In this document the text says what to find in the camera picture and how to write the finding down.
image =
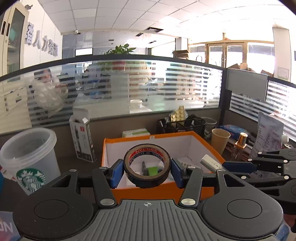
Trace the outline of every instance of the door handle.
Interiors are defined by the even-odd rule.
[[[7,24],[6,36],[8,36],[8,33],[9,33],[9,28],[10,28],[10,23],[9,23],[9,24]]]
[[[2,35],[4,34],[5,26],[6,26],[6,22],[3,21],[3,26],[2,26],[2,30],[1,30],[1,34]]]

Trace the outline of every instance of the ceiling vent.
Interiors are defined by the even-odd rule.
[[[149,31],[149,32],[151,32],[151,33],[158,33],[158,32],[160,32],[160,31],[162,31],[163,29],[161,29],[161,28],[153,28],[153,27],[149,27],[149,28],[147,28],[147,29],[145,29],[145,30],[147,30],[147,31]]]

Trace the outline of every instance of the tape roll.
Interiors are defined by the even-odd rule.
[[[143,176],[131,169],[131,164],[138,156],[151,155],[163,162],[164,169],[154,176]],[[154,144],[140,144],[129,149],[123,159],[123,166],[128,179],[140,188],[152,188],[162,184],[168,177],[171,159],[168,152],[162,147]]]

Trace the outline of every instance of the orange box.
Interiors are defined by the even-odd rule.
[[[210,172],[200,164],[202,157],[208,154],[221,164],[225,162],[222,156],[208,144],[202,137],[193,131],[158,134],[141,137],[105,139],[103,146],[103,155],[101,165],[111,167],[118,159],[123,159],[125,153],[135,145],[151,143],[164,148],[171,158],[177,158],[180,162],[194,165],[201,168],[204,172]],[[141,171],[141,163],[145,161],[146,165],[157,166],[159,159],[149,155],[137,157],[133,165],[134,171]],[[175,182],[168,178],[163,184],[154,188],[138,188],[132,184],[126,175],[123,175],[118,187],[112,192],[118,202],[121,199],[174,199],[178,203],[183,189],[179,189]],[[206,199],[214,194],[214,188],[203,187],[201,199]]]

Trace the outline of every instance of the starbucks logo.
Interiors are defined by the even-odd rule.
[[[17,181],[24,189],[33,193],[45,185],[46,178],[39,170],[27,168],[17,172]]]

